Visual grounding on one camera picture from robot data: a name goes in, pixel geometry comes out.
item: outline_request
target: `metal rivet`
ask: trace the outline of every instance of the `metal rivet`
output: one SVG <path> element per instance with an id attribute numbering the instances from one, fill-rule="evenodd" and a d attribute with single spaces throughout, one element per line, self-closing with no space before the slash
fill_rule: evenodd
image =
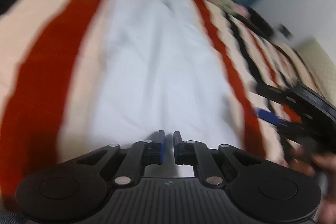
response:
<path id="1" fill-rule="evenodd" d="M 206 179 L 206 182 L 212 185 L 218 185 L 221 184 L 223 182 L 223 179 L 220 177 L 208 177 Z"/>
<path id="2" fill-rule="evenodd" d="M 119 185 L 126 185 L 131 182 L 131 179 L 129 177 L 117 177 L 114 182 Z"/>

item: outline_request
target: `orange stripe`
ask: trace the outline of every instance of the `orange stripe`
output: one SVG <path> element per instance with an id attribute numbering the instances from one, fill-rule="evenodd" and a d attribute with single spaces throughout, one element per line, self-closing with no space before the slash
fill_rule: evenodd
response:
<path id="1" fill-rule="evenodd" d="M 247 28 L 247 30 L 249 31 L 251 37 L 252 37 L 252 41 L 254 43 L 254 45 L 256 46 L 256 48 L 259 50 L 264 63 L 266 64 L 266 66 L 268 67 L 268 71 L 269 74 L 271 75 L 271 79 L 273 81 L 273 83 L 277 86 L 277 88 L 281 88 L 280 85 L 278 84 L 277 80 L 276 80 L 276 74 L 275 71 L 273 70 L 271 64 L 269 63 L 269 61 L 266 58 L 265 52 L 264 50 L 261 48 L 261 46 L 259 45 L 259 43 L 257 42 L 257 39 L 255 38 L 255 36 L 253 35 L 252 31 L 250 29 Z M 289 106 L 287 105 L 283 105 L 283 110 L 284 112 L 290 117 L 291 122 L 301 122 L 301 118 L 299 115 L 296 114 L 296 112 L 294 110 L 292 110 L 291 108 L 289 108 Z"/>
<path id="2" fill-rule="evenodd" d="M 1 124 L 0 186 L 5 206 L 26 175 L 56 164 L 56 141 L 82 38 L 101 0 L 71 0 L 21 65 Z"/>
<path id="3" fill-rule="evenodd" d="M 265 157 L 266 152 L 263 147 L 263 137 L 261 135 L 258 118 L 252 109 L 251 102 L 247 99 L 243 83 L 238 72 L 233 66 L 231 59 L 227 55 L 226 45 L 218 37 L 218 29 L 210 19 L 210 12 L 203 0 L 194 0 L 204 21 L 204 26 L 208 36 L 212 40 L 214 48 L 221 54 L 222 60 L 227 70 L 227 77 L 233 88 L 236 98 L 241 103 L 244 110 L 244 146 L 246 151 Z"/>

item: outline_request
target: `logo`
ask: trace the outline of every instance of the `logo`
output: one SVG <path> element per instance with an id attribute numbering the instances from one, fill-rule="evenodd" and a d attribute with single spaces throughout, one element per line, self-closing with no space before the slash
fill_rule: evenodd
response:
<path id="1" fill-rule="evenodd" d="M 170 185 L 173 185 L 174 182 L 172 182 L 171 180 L 167 180 L 167 181 L 165 181 L 165 184 L 166 184 L 167 186 L 170 186 Z"/>

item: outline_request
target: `finger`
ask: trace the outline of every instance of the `finger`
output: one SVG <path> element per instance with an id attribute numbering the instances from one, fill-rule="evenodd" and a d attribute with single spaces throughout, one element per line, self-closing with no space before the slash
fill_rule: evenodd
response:
<path id="1" fill-rule="evenodd" d="M 289 167 L 290 169 L 303 173 L 307 176 L 315 175 L 314 168 L 311 167 L 309 164 L 302 162 L 302 161 L 292 160 L 289 162 Z"/>
<path id="2" fill-rule="evenodd" d="M 279 160 L 279 162 L 278 162 L 281 166 L 283 166 L 283 167 L 289 167 L 289 165 L 288 165 L 288 163 L 285 161 L 285 159 L 281 159 L 281 160 Z"/>
<path id="3" fill-rule="evenodd" d="M 332 172 L 336 172 L 336 155 L 333 153 L 327 153 L 325 155 L 314 155 L 313 157 L 314 163 L 317 166 L 330 170 Z"/>
<path id="4" fill-rule="evenodd" d="M 303 154 L 303 148 L 302 146 L 299 146 L 299 147 L 293 147 L 290 151 L 290 154 L 293 156 L 293 157 L 299 157 Z"/>
<path id="5" fill-rule="evenodd" d="M 336 204 L 323 200 L 322 209 L 319 211 L 318 224 L 336 223 Z"/>

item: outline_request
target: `circular pad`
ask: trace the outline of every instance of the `circular pad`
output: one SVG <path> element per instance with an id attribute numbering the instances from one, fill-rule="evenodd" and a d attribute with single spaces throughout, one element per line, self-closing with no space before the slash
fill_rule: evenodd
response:
<path id="1" fill-rule="evenodd" d="M 288 179 L 269 178 L 259 183 L 259 191 L 268 198 L 285 200 L 296 195 L 297 187 Z"/>
<path id="2" fill-rule="evenodd" d="M 93 166 L 73 163 L 26 177 L 16 201 L 37 222 L 70 222 L 92 214 L 106 195 L 106 183 Z"/>
<path id="3" fill-rule="evenodd" d="M 310 177 L 271 163 L 245 166 L 232 182 L 230 195 L 247 215 L 282 224 L 311 218 L 321 199 Z"/>
<path id="4" fill-rule="evenodd" d="M 74 195 L 79 188 L 76 180 L 67 177 L 56 177 L 42 182 L 40 192 L 46 198 L 65 199 Z"/>

